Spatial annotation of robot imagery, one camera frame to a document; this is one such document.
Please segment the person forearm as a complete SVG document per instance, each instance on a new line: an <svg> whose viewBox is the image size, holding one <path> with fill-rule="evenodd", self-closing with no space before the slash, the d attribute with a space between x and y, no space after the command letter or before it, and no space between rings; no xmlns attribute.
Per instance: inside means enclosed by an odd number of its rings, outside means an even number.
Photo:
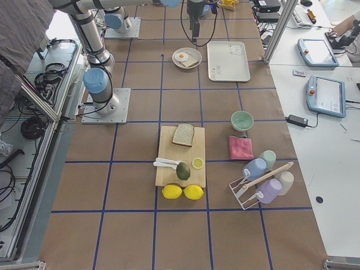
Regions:
<svg viewBox="0 0 360 270"><path fill-rule="evenodd" d="M350 15L348 18L337 24L337 26L334 27L334 31L337 32L338 36L343 35L349 29L354 27L354 20L359 20L359 11Z"/></svg>

